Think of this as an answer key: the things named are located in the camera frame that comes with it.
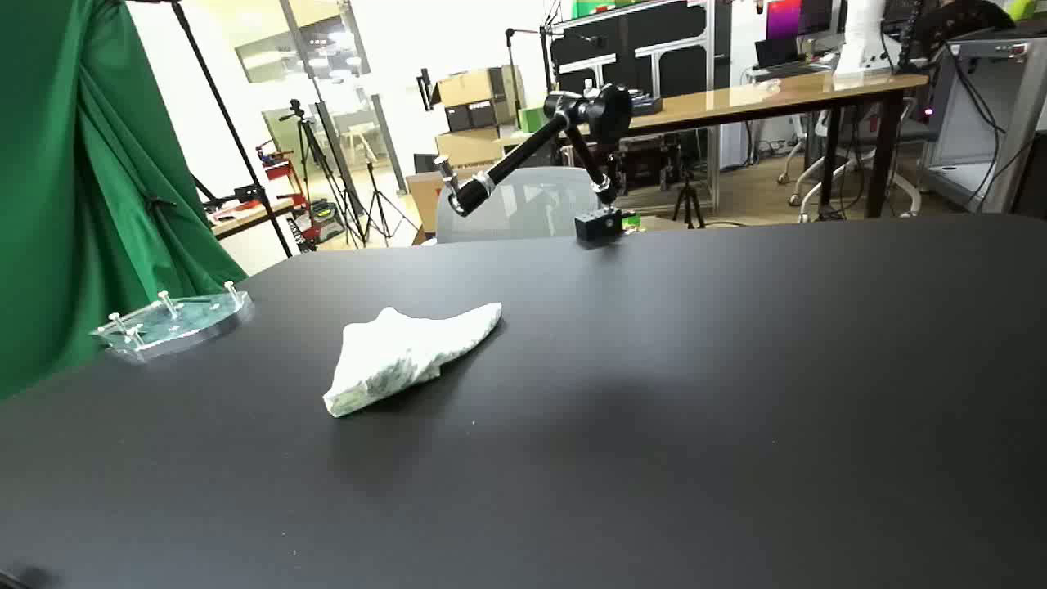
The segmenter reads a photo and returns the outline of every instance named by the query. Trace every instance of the crumpled towel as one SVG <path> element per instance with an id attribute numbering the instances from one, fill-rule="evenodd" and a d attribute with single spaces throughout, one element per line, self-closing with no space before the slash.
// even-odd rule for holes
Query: crumpled towel
<path id="1" fill-rule="evenodd" d="M 325 404 L 334 418 L 359 412 L 417 383 L 440 378 L 440 368 L 471 352 L 500 322 L 500 305 L 459 318 L 430 322 L 384 307 L 370 323 L 347 323 L 334 383 Z"/>

